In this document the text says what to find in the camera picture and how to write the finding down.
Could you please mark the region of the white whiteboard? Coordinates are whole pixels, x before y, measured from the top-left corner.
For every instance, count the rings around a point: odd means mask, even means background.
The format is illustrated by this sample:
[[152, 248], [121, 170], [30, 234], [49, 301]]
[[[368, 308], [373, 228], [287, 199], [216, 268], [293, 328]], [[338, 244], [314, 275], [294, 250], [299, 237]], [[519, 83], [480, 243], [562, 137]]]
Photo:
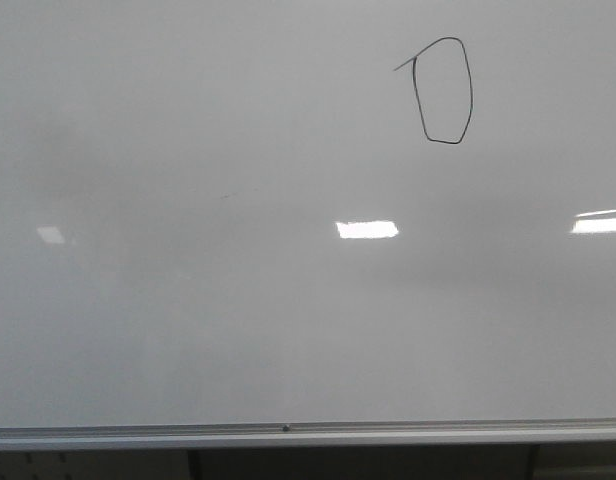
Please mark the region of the white whiteboard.
[[0, 1], [0, 428], [616, 418], [616, 1]]

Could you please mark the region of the aluminium whiteboard tray rail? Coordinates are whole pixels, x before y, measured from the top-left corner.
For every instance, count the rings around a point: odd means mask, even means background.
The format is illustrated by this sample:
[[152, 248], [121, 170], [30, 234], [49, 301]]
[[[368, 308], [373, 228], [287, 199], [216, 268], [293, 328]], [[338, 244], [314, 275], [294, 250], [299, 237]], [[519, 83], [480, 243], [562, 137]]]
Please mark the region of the aluminium whiteboard tray rail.
[[616, 418], [0, 428], [0, 452], [616, 441]]

